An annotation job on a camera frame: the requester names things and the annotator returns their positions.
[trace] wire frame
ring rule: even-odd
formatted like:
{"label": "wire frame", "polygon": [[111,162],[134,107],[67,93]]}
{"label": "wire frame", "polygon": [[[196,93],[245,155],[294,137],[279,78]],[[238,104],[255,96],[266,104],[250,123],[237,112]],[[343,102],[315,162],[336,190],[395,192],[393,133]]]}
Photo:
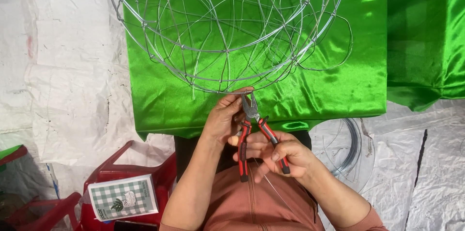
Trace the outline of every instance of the wire frame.
{"label": "wire frame", "polygon": [[[346,61],[352,49],[350,25],[336,14],[341,0],[111,2],[127,35],[147,58],[193,89],[206,92],[231,92],[245,85],[258,90],[295,69],[334,68]],[[329,67],[306,67],[337,17],[346,21],[350,31],[346,56]]]}

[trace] zipper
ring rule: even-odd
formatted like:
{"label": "zipper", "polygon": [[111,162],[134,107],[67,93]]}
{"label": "zipper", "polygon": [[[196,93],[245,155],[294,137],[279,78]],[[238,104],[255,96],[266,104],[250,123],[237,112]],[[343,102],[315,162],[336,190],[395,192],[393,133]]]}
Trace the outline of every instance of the zipper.
{"label": "zipper", "polygon": [[253,174],[252,174],[252,169],[248,163],[247,163],[247,169],[250,173],[248,184],[249,184],[249,194],[250,194],[250,207],[252,211],[252,222],[257,223],[257,219],[255,218],[255,205],[253,203],[254,201],[253,199]]}

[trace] floor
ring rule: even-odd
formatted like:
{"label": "floor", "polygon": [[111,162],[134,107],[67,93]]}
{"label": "floor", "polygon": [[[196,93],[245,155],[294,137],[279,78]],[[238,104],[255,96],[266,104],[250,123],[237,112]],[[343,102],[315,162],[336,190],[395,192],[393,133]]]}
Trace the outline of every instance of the floor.
{"label": "floor", "polygon": [[[172,136],[143,142],[135,133],[124,32],[112,10],[108,0],[0,0],[0,115],[8,118],[0,120],[0,149],[29,149],[0,174],[3,190],[25,200],[82,192],[131,139],[135,148],[118,163],[154,166],[174,151]],[[363,149],[341,179],[386,227],[465,230],[465,101],[441,100],[422,113],[388,103],[385,115],[356,121]],[[310,136],[327,163],[347,151],[340,121]]]}

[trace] wire sphere frame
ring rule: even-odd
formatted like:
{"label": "wire sphere frame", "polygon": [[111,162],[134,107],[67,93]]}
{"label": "wire sphere frame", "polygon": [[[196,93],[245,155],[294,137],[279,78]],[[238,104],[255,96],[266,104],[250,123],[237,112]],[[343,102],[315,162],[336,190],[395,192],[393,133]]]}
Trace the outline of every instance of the wire sphere frame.
{"label": "wire sphere frame", "polygon": [[[229,49],[227,47],[226,43],[225,43],[224,44],[225,49],[221,49],[221,50],[202,50],[202,49],[196,49],[196,48],[193,48],[193,47],[186,46],[185,44],[181,44],[179,34],[178,34],[178,40],[176,40],[176,41],[166,37],[165,35],[163,35],[161,33],[160,30],[157,30],[157,28],[154,28],[154,27],[149,25],[149,23],[153,23],[154,21],[149,21],[149,20],[144,19],[140,15],[139,9],[137,9],[137,10],[134,9],[127,0],[111,0],[111,3],[113,5],[113,8],[115,9],[118,20],[124,26],[127,34],[148,54],[149,58],[151,60],[153,60],[153,61],[156,61],[157,63],[160,63],[160,64],[164,65],[166,68],[168,68],[171,71],[172,74],[177,76],[179,79],[181,79],[185,83],[189,84],[192,87],[193,90],[197,89],[197,90],[201,90],[201,91],[205,91],[205,92],[211,92],[211,93],[243,94],[244,92],[231,92],[230,88],[238,81],[243,81],[243,80],[248,80],[248,79],[253,79],[253,78],[259,78],[258,81],[251,84],[251,86],[254,86],[254,85],[257,85],[257,84],[265,81],[266,82],[265,85],[260,86],[258,88],[255,88],[255,90],[259,90],[259,89],[262,89],[262,88],[264,88],[266,86],[269,86],[269,85],[271,85],[271,84],[273,84],[273,83],[275,83],[277,81],[280,81],[280,80],[286,78],[286,76],[291,72],[291,70],[294,67],[295,68],[300,67],[300,68],[303,68],[303,69],[306,69],[306,70],[324,71],[324,70],[328,70],[328,69],[332,69],[334,67],[340,66],[347,60],[347,58],[350,56],[350,53],[352,51],[352,44],[353,44],[352,30],[350,28],[349,22],[345,18],[343,18],[343,17],[336,14],[337,8],[339,7],[341,0],[333,0],[334,10],[332,12],[328,12],[328,11],[326,11],[326,8],[327,8],[330,1],[331,0],[322,0],[321,9],[315,11],[312,4],[310,3],[310,0],[299,0],[299,5],[296,6],[296,9],[294,10],[293,14],[288,19],[285,19],[281,15],[282,20],[283,20],[283,22],[282,22],[283,24],[278,26],[275,30],[273,30],[271,32],[268,32],[267,34],[265,34],[264,36],[261,36],[259,39],[257,39],[254,42],[251,42],[251,43],[248,43],[246,45],[242,45],[240,47],[236,47],[236,48],[233,48],[233,49]],[[143,42],[138,41],[137,38],[134,36],[134,34],[131,32],[131,30],[128,28],[128,26],[127,26],[126,22],[124,21],[124,19],[121,17],[121,13],[119,12],[119,10],[120,10],[120,7],[121,7],[122,4],[134,15],[134,17],[136,17],[136,19],[138,21],[140,21],[141,28],[143,29],[144,34],[145,34],[145,41],[143,41]],[[145,5],[144,10],[147,9],[147,1],[146,1],[145,4],[146,5]],[[211,6],[212,6],[211,10],[214,11],[215,6],[212,3],[211,3]],[[286,26],[289,26],[290,22],[292,20],[294,20],[295,18],[297,18],[298,16],[300,16],[300,18],[301,18],[300,19],[300,27],[298,27],[299,28],[298,31],[299,31],[299,35],[300,35],[301,31],[302,31],[302,24],[303,24],[303,17],[304,17],[303,11],[304,11],[304,9],[306,7],[309,7],[311,9],[312,14],[307,14],[305,16],[313,16],[315,18],[315,25],[311,29],[311,32],[309,33],[308,37],[305,38],[305,41],[302,43],[302,45],[299,48],[297,48],[297,45],[293,45],[292,38],[291,38],[291,36],[289,36],[289,43],[290,43],[291,53],[288,56],[286,56],[284,61],[279,62],[278,64],[276,64],[275,66],[273,66],[269,70],[266,70],[266,71],[263,71],[263,72],[261,72],[261,71],[256,72],[256,74],[254,74],[252,76],[238,77],[236,79],[230,79],[230,78],[223,79],[223,74],[225,72],[226,64],[229,64],[229,62],[228,62],[228,54],[230,52],[235,51],[235,50],[240,50],[240,49],[243,49],[243,48],[246,48],[246,47],[254,46],[254,45],[256,45],[256,44],[258,44],[260,42],[267,41],[267,39],[271,38],[273,35],[276,35],[278,32],[281,32],[281,31],[287,32],[286,31]],[[275,8],[279,12],[278,8],[276,7],[276,5],[274,3],[272,3],[271,8]],[[320,25],[320,21],[322,19],[323,14],[329,14],[329,17],[328,17],[328,20],[323,25],[323,27],[321,29],[319,29],[318,27]],[[313,51],[315,50],[315,47],[318,44],[318,39],[322,35],[324,37],[324,34],[326,34],[326,32],[328,31],[328,29],[331,26],[331,24],[333,23],[335,17],[338,17],[338,18],[344,20],[347,23],[348,29],[349,29],[349,32],[350,32],[349,49],[347,51],[346,56],[344,57],[344,59],[340,63],[338,63],[338,64],[336,64],[334,66],[328,67],[328,68],[317,69],[317,68],[304,67],[302,65],[302,62],[304,62],[309,57],[309,56],[305,56],[305,54],[311,48],[313,48]],[[221,27],[219,26],[219,21],[220,20],[218,18],[216,18],[215,21],[218,23],[218,29],[219,29],[220,33],[222,34]],[[224,53],[226,55],[226,58],[225,58],[225,64],[224,64],[223,72],[221,73],[221,78],[220,79],[213,79],[213,78],[207,78],[207,77],[200,77],[200,76],[198,76],[196,74],[194,74],[194,75],[189,74],[186,71],[185,68],[184,68],[184,70],[182,70],[182,69],[179,69],[179,68],[175,67],[174,65],[170,65],[170,63],[165,60],[165,58],[160,54],[160,52],[156,49],[156,47],[150,42],[150,39],[147,36],[146,29],[149,30],[150,32],[153,32],[153,33],[157,34],[161,38],[166,39],[167,41],[174,44],[175,46],[179,47],[182,52],[184,50],[192,50],[192,51],[197,51],[199,53],[200,52],[204,52],[204,53]],[[276,79],[270,80],[271,76],[277,74],[282,69],[284,69],[284,71],[282,71],[282,73],[278,74],[278,77]],[[201,85],[195,83],[195,79],[204,80],[204,81],[219,82],[218,90],[213,90],[213,89],[209,89],[209,88],[206,88],[204,86],[201,86]],[[224,83],[224,82],[227,83],[227,87],[222,90],[221,86],[222,86],[222,83]]]}

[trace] person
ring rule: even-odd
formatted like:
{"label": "person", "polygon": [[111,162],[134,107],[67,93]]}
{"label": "person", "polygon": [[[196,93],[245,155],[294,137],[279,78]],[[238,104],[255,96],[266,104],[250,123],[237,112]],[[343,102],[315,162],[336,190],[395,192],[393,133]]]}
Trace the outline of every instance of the person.
{"label": "person", "polygon": [[[251,90],[246,87],[237,92]],[[181,172],[177,169],[178,183],[160,231],[322,231],[318,205],[338,231],[387,230],[363,197],[337,180],[289,133],[275,131],[280,141],[276,148],[261,132],[248,136],[249,181],[242,183],[236,136],[245,118],[240,96],[228,94],[218,100],[201,136],[176,145],[177,160],[187,165]],[[192,157],[180,159],[184,147],[192,151]],[[222,162],[228,156],[226,150],[235,151],[229,158],[236,165]],[[283,157],[287,157],[289,175],[283,175],[278,164]]]}

